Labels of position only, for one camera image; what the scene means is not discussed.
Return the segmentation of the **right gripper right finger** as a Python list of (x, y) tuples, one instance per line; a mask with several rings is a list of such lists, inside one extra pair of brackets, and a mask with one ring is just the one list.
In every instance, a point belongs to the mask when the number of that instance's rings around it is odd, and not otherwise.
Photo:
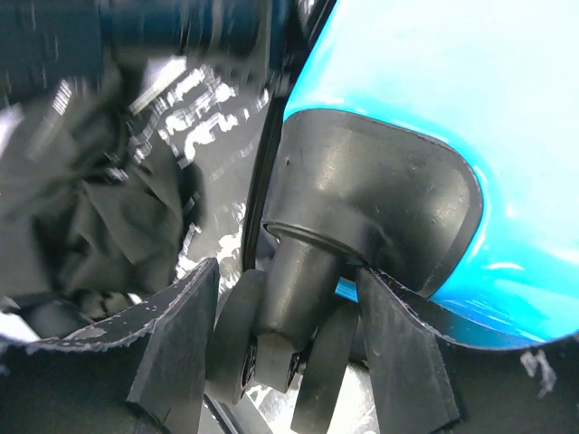
[(517, 340), (370, 269), (356, 286), (381, 432), (578, 431), (577, 333)]

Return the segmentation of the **blue hard-shell suitcase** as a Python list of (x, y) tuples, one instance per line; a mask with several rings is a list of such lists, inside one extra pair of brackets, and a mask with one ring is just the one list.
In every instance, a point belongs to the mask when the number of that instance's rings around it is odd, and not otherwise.
[(278, 242), (214, 329), (206, 390), (302, 381), (325, 433), (362, 269), (527, 342), (578, 334), (578, 4), (338, 1), (289, 96), (249, 234)]

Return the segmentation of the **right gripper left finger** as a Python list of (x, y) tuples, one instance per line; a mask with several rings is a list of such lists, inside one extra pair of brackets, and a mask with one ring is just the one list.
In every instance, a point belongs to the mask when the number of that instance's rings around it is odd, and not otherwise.
[(219, 266), (65, 338), (1, 341), (4, 433), (195, 433)]

